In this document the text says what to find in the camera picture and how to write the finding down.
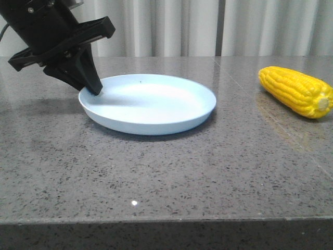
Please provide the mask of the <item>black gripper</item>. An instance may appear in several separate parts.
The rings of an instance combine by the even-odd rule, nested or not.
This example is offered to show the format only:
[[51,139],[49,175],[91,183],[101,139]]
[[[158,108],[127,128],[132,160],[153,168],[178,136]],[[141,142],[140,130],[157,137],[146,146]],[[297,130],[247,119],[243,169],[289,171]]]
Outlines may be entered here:
[[[116,29],[109,17],[79,23],[64,1],[1,1],[1,16],[28,46],[9,60],[17,71],[32,64],[47,65],[46,75],[78,91],[101,92],[91,43],[113,36]],[[72,62],[63,68],[48,65],[70,58]]]

